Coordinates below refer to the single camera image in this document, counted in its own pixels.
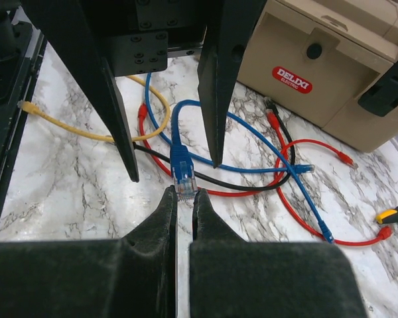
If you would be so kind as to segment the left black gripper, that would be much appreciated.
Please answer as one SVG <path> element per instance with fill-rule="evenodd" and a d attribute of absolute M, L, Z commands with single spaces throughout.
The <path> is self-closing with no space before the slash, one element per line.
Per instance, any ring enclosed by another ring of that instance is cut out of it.
<path fill-rule="evenodd" d="M 169 58 L 198 56 L 198 95 L 213 167 L 222 164 L 226 115 L 247 44 L 266 2 L 22 1 L 113 137 L 139 181 L 115 76 L 165 70 Z"/>

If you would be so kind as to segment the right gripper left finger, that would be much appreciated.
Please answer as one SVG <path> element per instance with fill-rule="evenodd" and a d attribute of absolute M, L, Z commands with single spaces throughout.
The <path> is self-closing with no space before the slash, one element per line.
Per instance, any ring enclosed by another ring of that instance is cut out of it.
<path fill-rule="evenodd" d="M 175 317 L 177 199 L 105 240 L 0 243 L 0 317 Z"/>

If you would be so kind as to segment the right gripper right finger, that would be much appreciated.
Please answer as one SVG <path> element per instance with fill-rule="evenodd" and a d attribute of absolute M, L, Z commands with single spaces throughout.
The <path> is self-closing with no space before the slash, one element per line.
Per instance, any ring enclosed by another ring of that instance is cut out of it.
<path fill-rule="evenodd" d="M 192 213 L 192 317 L 365 317 L 352 267 L 328 243 L 247 242 L 200 190 Z"/>

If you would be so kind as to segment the tan plastic toolbox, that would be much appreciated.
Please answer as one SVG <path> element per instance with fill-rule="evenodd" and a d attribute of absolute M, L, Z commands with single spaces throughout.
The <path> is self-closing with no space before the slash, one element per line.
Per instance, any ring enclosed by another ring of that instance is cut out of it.
<path fill-rule="evenodd" d="M 398 1 L 268 1 L 237 79 L 372 152 L 398 135 Z"/>

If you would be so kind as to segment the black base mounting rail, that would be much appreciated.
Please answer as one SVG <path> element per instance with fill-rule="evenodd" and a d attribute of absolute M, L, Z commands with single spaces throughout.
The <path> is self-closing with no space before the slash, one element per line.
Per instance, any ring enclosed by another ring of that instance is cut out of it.
<path fill-rule="evenodd" d="M 21 142 L 26 115 L 21 100 L 31 100 L 46 40 L 30 22 L 0 18 L 0 217 Z"/>

